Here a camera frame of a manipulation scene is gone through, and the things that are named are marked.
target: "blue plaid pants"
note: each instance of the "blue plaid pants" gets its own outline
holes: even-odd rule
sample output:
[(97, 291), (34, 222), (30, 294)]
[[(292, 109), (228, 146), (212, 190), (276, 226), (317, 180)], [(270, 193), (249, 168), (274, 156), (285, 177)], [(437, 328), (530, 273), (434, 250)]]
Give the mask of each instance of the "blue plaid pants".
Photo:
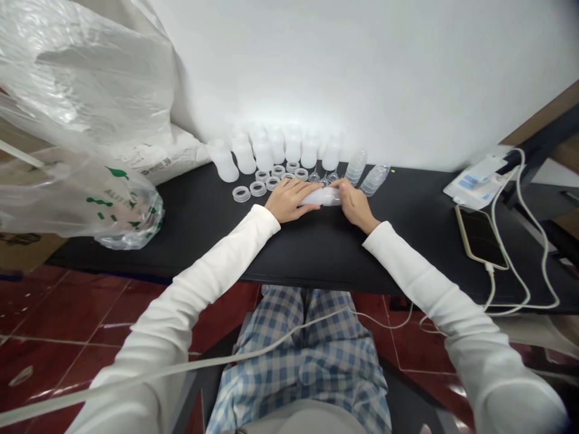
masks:
[[(264, 285), (262, 293), (238, 354), (260, 350), (344, 306), (354, 309), (348, 292)], [(345, 310), (295, 332), (267, 354), (227, 366), (206, 432), (233, 431), (308, 398), (342, 407), (369, 433), (390, 433), (387, 391), (372, 335)]]

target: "white sleeve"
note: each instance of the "white sleeve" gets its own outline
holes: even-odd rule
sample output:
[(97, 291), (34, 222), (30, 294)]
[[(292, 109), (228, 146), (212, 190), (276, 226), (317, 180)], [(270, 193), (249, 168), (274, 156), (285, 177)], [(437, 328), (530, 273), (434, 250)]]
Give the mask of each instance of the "white sleeve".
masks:
[(404, 294), (448, 335), (452, 364), (472, 406), (476, 432), (551, 433), (565, 426), (563, 402), (526, 369), (481, 306), (381, 223), (363, 244)]
[[(102, 369), (90, 387), (187, 362), (199, 313), (239, 279), (279, 229), (267, 209), (254, 205), (229, 235), (153, 300), (131, 327), (115, 363)], [(165, 433), (184, 378), (163, 377), (89, 400), (67, 433)]]

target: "white wall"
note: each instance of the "white wall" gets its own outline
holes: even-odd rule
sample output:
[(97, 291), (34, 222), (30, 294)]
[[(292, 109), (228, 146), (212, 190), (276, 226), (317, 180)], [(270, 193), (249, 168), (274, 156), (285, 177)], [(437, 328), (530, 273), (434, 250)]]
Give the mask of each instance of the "white wall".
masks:
[(574, 0), (151, 0), (178, 56), (174, 122), (342, 131), (343, 159), (451, 171), (579, 79)]

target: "electrical cord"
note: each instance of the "electrical cord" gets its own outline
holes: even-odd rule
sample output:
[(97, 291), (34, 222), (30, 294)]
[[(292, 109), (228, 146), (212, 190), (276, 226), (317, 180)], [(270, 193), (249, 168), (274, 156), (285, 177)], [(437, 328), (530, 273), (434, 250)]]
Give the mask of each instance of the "electrical cord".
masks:
[(102, 385), (102, 386), (96, 387), (94, 389), (88, 389), (88, 390), (84, 390), (84, 391), (80, 391), (80, 392), (75, 392), (75, 393), (70, 394), (70, 395), (65, 395), (62, 397), (52, 398), (52, 399), (49, 399), (46, 401), (41, 401), (39, 403), (29, 404), (27, 406), (22, 406), (20, 408), (14, 409), (14, 410), (1, 413), (0, 414), (0, 427), (12, 425), (14, 423), (21, 422), (21, 421), (26, 420), (26, 419), (30, 419), (32, 417), (40, 416), (40, 415), (43, 415), (43, 414), (46, 414), (46, 413), (49, 413), (52, 411), (56, 411), (56, 410), (60, 410), (60, 409), (72, 406), (74, 404), (79, 404), (79, 403), (85, 402), (86, 400), (88, 400), (90, 398), (96, 398), (96, 397), (99, 397), (102, 395), (113, 393), (113, 392), (116, 392), (118, 390), (133, 387), (133, 386), (139, 385), (141, 383), (150, 382), (152, 380), (156, 380), (158, 378), (165, 377), (168, 375), (178, 374), (178, 373), (182, 373), (185, 371), (197, 370), (197, 369), (201, 369), (201, 368), (207, 368), (209, 366), (227, 365), (228, 363), (240, 362), (242, 360), (247, 360), (247, 359), (251, 359), (253, 357), (261, 356), (265, 353), (268, 353), (271, 350), (274, 350), (278, 345), (280, 345), (283, 341), (285, 341), (288, 337), (290, 337), (296, 331), (304, 329), (305, 327), (309, 327), (312, 324), (315, 324), (317, 322), (324, 321), (325, 319), (331, 318), (332, 316), (337, 315), (341, 312), (344, 312), (345, 310), (348, 310), (350, 313), (353, 313), (354, 315), (361, 315), (361, 316), (365, 316), (367, 318), (370, 318), (372, 321), (374, 321), (379, 326), (381, 326), (385, 329), (399, 329), (400, 327), (405, 326), (408, 323), (408, 321), (410, 321), (410, 318), (412, 317), (413, 307), (414, 307), (414, 304), (411, 304), (410, 305), (410, 312), (408, 313), (408, 318), (402, 324), (395, 325), (395, 326), (389, 326), (389, 325), (384, 325), (384, 324), (378, 322), (377, 320), (375, 320), (374, 318), (372, 318), (369, 315), (366, 315), (365, 313), (356, 312), (355, 310), (352, 310), (349, 306), (345, 306), (342, 309), (339, 309), (335, 312), (332, 312), (326, 316), (322, 316), (321, 318), (317, 318), (313, 321), (307, 322), (306, 324), (302, 324), (301, 326), (298, 325), (297, 327), (294, 327), (284, 337), (278, 339), (273, 344), (271, 344), (265, 348), (262, 348), (261, 350), (252, 351), (251, 353), (246, 353), (246, 354), (235, 354), (233, 356), (216, 357), (214, 359), (197, 360), (195, 362), (187, 362), (187, 363), (180, 363), (178, 365), (166, 366), (164, 368), (159, 368), (158, 370), (156, 370), (154, 372), (149, 372), (149, 373), (138, 375), (136, 377), (131, 377), (131, 378), (127, 378), (124, 380), (119, 380), (115, 383)]
[(515, 168), (514, 171), (511, 172), (511, 174), (509, 175), (509, 177), (507, 178), (507, 181), (501, 186), (501, 188), (499, 189), (499, 191), (497, 192), (495, 198), (493, 199), (492, 205), (491, 205), (491, 222), (492, 222), (492, 226), (493, 229), (495, 231), (497, 240), (499, 242), (499, 246), (501, 248), (501, 251), (503, 252), (503, 254), (505, 255), (505, 257), (507, 258), (507, 262), (510, 266), (510, 268), (513, 270), (513, 273), (515, 275), (515, 277), (519, 280), (521, 286), (523, 287), (523, 289), (525, 290), (525, 299), (523, 300), (522, 303), (520, 304), (490, 304), (487, 302), (487, 304), (485, 304), (485, 307), (488, 308), (489, 306), (492, 307), (511, 307), (512, 309), (508, 309), (504, 312), (498, 312), (498, 313), (488, 313), (489, 316), (504, 316), (504, 315), (509, 315), (511, 313), (515, 313), (521, 309), (523, 309), (524, 307), (530, 307), (533, 309), (552, 309), (554, 307), (557, 307), (561, 302), (559, 300), (559, 297), (557, 296), (557, 293), (555, 292), (555, 290), (553, 289), (553, 286), (551, 285), (551, 282), (549, 281), (549, 276), (547, 275), (547, 258), (549, 256), (549, 240), (547, 240), (547, 235), (545, 233), (545, 230), (543, 229), (543, 227), (539, 224), (539, 222), (537, 221), (537, 219), (535, 218), (535, 216), (531, 213), (531, 210), (528, 208), (527, 204), (525, 203), (525, 200), (523, 199), (523, 195), (521, 194), (520, 191), (520, 177), (521, 177), (521, 173), (523, 172), (524, 168), (525, 168), (525, 153), (522, 149), (519, 148), (513, 148), (511, 149), (510, 152), (512, 151), (517, 151), (520, 153), (520, 166), (518, 167), (518, 172), (517, 172), (517, 178), (516, 178), (516, 192), (517, 192), (517, 197), (520, 201), (521, 206), (523, 207), (523, 209), (525, 210), (525, 212), (527, 213), (527, 215), (531, 218), (531, 221), (533, 222), (533, 224), (539, 229), (539, 231), (541, 232), (541, 235), (543, 237), (543, 257), (541, 259), (541, 272), (543, 274), (543, 279), (545, 281), (545, 284), (547, 285), (547, 288), (549, 289), (549, 292), (551, 293), (551, 295), (553, 296), (553, 303), (549, 304), (549, 305), (531, 305), (528, 304), (529, 301), (531, 301), (531, 291), (529, 291), (528, 286), (525, 284), (525, 282), (523, 281), (523, 279), (521, 278), (521, 276), (519, 275), (519, 273), (517, 272), (516, 268), (513, 265), (513, 262), (511, 261), (510, 256), (507, 253), (507, 250), (505, 249), (505, 245), (502, 241), (501, 238), (501, 234), (499, 232), (498, 226), (496, 225), (496, 213), (495, 213), (495, 207), (496, 207), (496, 202), (499, 198), (499, 196), (501, 195), (504, 187), (507, 185), (507, 183), (510, 181), (510, 179), (513, 176), (514, 171), (517, 170), (517, 168)]

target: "chair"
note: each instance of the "chair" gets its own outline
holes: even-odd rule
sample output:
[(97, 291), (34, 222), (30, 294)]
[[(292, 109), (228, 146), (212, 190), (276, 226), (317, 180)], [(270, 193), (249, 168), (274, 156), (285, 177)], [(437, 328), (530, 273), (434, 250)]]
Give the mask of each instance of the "chair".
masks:
[[(230, 355), (238, 336), (243, 333), (251, 317), (252, 314), (248, 313), (243, 325), (215, 344), (202, 359)], [(379, 357), (379, 363), (388, 384), (386, 400), (390, 408), (393, 434), (459, 434), (452, 414), (442, 404), (387, 360)], [(203, 427), (206, 429), (217, 400), (223, 369), (224, 366), (210, 366), (187, 373), (174, 411), (172, 434), (184, 433), (195, 399), (200, 392)]]

